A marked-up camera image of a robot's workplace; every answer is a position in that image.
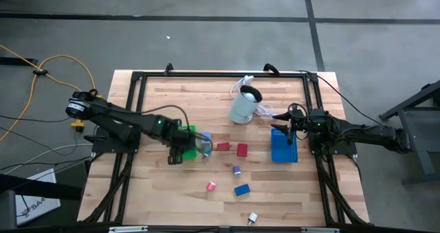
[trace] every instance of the wooden table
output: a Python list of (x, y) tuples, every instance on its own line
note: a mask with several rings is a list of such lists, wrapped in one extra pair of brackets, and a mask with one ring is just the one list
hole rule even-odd
[[(109, 102), (125, 106), (131, 72), (115, 71)], [(335, 73), (321, 72), (319, 75), (338, 88)], [(143, 111), (166, 104), (181, 106), (197, 131), (210, 131), (214, 143), (230, 142), (233, 147), (231, 151), (214, 150), (209, 161), (198, 156), (184, 164), (170, 166), (167, 148), (142, 136), (133, 163), (124, 224), (246, 225), (249, 213), (255, 212), (258, 214), (255, 226), (325, 225), (316, 165), (309, 153), (308, 141), (298, 141), (297, 164), (273, 163), (270, 124), (277, 121), (255, 117), (249, 124), (239, 125), (228, 118), (232, 103), (229, 91), (237, 80), (147, 80)], [(299, 79), (256, 78), (252, 86), (263, 94), (263, 104), (272, 105), (276, 113), (286, 112), (292, 102), (305, 106), (303, 84)], [(314, 103), (313, 87), (311, 84), (309, 87)], [(337, 118), (345, 118), (340, 96), (324, 82), (320, 82), (320, 90), (324, 108)], [(176, 109), (157, 113), (183, 119)], [(237, 157), (237, 143), (240, 142), (249, 145), (248, 157)], [(91, 165), (78, 219), (88, 216), (108, 191), (114, 158), (115, 155), (104, 154)], [(239, 176), (232, 174), (235, 165), (241, 167)], [(341, 193), (359, 216), (368, 221), (357, 168), (345, 156), (335, 156), (335, 167)], [(214, 192), (206, 191), (209, 181), (217, 184)], [(242, 184), (249, 184), (251, 193), (236, 197), (234, 188)], [(329, 199), (336, 219), (333, 196), (329, 195)]]

